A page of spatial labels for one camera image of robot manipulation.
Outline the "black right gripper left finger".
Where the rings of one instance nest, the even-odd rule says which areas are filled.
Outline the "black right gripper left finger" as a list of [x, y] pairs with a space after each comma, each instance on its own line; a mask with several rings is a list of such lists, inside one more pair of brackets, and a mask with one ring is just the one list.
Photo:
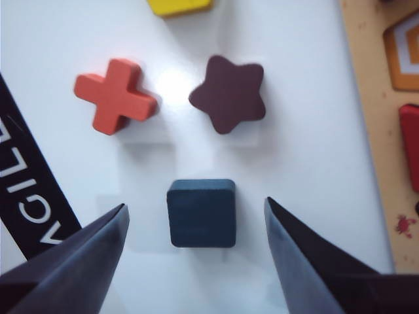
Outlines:
[[130, 222], [120, 204], [5, 274], [6, 313], [99, 313]]

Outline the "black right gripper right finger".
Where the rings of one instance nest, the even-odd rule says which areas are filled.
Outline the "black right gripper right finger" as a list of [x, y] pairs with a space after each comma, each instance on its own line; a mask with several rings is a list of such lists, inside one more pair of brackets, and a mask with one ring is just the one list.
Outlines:
[[378, 313], [363, 280], [376, 271], [315, 233], [273, 198], [268, 244], [290, 313]]

